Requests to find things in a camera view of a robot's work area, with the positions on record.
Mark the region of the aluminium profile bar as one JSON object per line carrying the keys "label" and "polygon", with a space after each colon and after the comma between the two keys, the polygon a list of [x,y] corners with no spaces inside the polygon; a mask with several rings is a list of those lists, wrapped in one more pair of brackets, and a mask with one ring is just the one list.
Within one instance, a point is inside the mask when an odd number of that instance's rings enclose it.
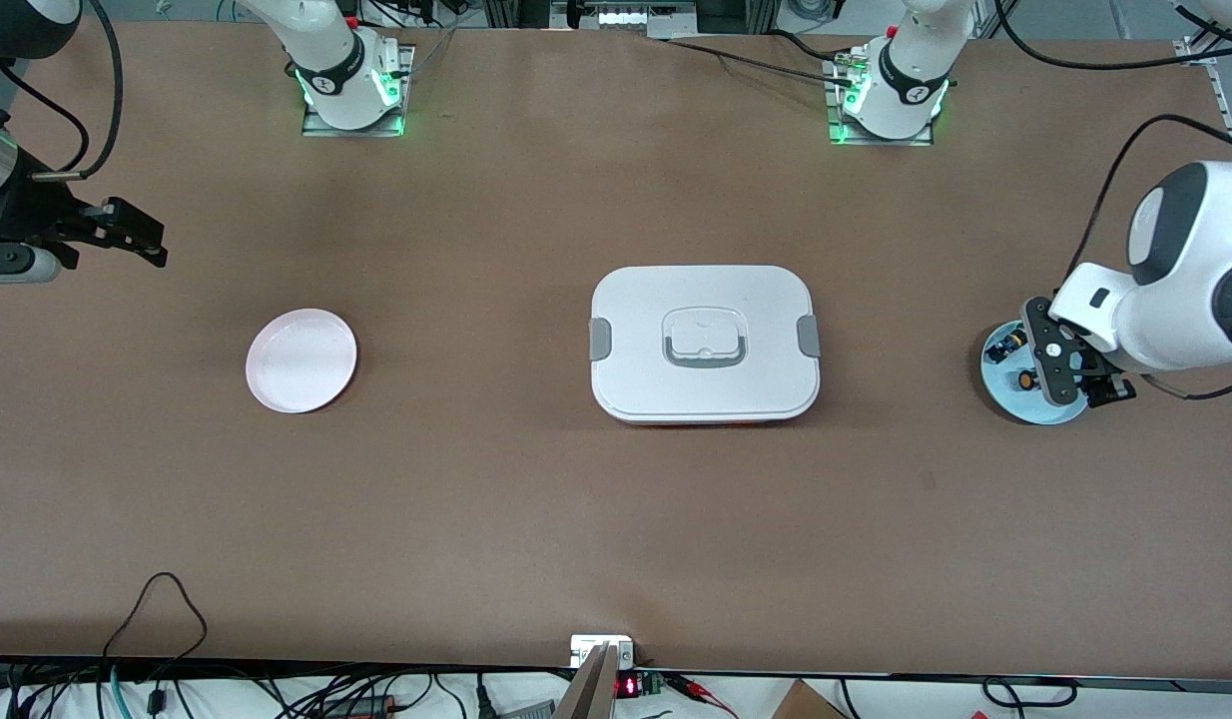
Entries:
{"label": "aluminium profile bar", "polygon": [[620,659],[618,643],[589,649],[551,719],[612,719]]}

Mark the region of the black device lit strip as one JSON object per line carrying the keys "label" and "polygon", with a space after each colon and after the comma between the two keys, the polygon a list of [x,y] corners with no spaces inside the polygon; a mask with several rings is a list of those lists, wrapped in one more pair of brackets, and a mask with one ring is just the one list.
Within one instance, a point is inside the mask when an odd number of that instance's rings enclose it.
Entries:
{"label": "black device lit strip", "polygon": [[549,0],[549,30],[625,31],[649,38],[699,36],[692,0]]}

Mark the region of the brown cardboard piece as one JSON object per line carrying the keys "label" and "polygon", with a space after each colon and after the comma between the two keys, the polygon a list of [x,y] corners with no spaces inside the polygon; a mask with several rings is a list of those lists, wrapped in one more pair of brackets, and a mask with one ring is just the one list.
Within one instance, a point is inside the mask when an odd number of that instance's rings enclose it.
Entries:
{"label": "brown cardboard piece", "polygon": [[771,719],[853,719],[803,680],[790,685]]}

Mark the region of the pink round plate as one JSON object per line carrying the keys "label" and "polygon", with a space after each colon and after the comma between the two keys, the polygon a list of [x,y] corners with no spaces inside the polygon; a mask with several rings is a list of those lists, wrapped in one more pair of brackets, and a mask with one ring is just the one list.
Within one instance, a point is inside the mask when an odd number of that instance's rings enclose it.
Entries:
{"label": "pink round plate", "polygon": [[341,316],[299,309],[265,324],[246,353],[246,387],[274,412],[314,412],[338,400],[357,369],[357,339]]}

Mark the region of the aluminium corner rail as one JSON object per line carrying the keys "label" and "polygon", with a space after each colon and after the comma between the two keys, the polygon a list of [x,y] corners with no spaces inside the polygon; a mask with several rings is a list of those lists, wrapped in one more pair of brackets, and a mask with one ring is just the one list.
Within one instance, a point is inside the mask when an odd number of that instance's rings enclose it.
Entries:
{"label": "aluminium corner rail", "polygon": [[[1231,42],[1226,38],[1215,36],[1214,32],[1209,30],[1199,31],[1195,34],[1185,34],[1181,38],[1172,41],[1172,47],[1174,54],[1179,58],[1185,58],[1185,55],[1204,55],[1218,53],[1220,49],[1227,49]],[[1230,103],[1226,97],[1226,92],[1220,82],[1218,78],[1218,59],[1210,55],[1210,58],[1188,60],[1186,65],[1201,66],[1211,86],[1211,92],[1214,92],[1215,100],[1217,100],[1220,119],[1228,133],[1232,135],[1232,111],[1230,110]]]}

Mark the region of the white lunch box grey latches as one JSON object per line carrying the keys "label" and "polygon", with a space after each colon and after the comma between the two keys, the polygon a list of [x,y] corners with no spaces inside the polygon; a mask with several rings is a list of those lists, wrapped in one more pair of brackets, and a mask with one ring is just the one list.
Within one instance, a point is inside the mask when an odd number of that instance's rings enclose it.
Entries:
{"label": "white lunch box grey latches", "polygon": [[626,266],[590,300],[590,388],[628,424],[793,419],[821,395],[808,287],[770,265]]}

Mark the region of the small white mount block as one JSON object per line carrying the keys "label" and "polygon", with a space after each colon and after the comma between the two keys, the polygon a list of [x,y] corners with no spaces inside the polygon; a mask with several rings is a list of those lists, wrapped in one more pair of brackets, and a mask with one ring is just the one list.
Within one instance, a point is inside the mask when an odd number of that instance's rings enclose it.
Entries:
{"label": "small white mount block", "polygon": [[569,669],[580,669],[593,649],[612,645],[617,650],[617,664],[621,672],[634,669],[634,641],[628,634],[570,634]]}

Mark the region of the aluminium arm base plate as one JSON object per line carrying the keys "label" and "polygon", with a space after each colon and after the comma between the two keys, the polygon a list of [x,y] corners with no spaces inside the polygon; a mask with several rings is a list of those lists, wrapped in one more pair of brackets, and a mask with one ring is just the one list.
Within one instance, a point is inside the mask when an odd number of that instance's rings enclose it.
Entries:
{"label": "aluminium arm base plate", "polygon": [[825,71],[828,137],[846,147],[929,147],[931,127],[941,110],[947,82],[930,92],[920,86],[924,100],[901,101],[890,82],[869,71],[866,55],[837,54],[822,62]]}
{"label": "aluminium arm base plate", "polygon": [[338,65],[313,71],[294,66],[306,98],[302,135],[404,135],[414,50],[393,38],[357,37]]}

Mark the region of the light blue round plate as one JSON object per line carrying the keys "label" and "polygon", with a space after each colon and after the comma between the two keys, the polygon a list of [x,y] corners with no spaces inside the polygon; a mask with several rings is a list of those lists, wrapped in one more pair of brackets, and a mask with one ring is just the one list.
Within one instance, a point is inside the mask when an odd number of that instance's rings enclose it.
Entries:
{"label": "light blue round plate", "polygon": [[1034,360],[1027,343],[1009,356],[1002,363],[987,362],[984,351],[1014,327],[1023,327],[1023,323],[1005,323],[995,327],[994,332],[986,339],[979,352],[979,376],[982,387],[1003,412],[1013,419],[1023,420],[1023,424],[1035,424],[1035,426],[1058,426],[1067,424],[1089,408],[1085,396],[1071,406],[1055,406],[1045,399],[1044,392],[1019,392],[1016,387],[1016,374],[1020,369],[1034,369]]}

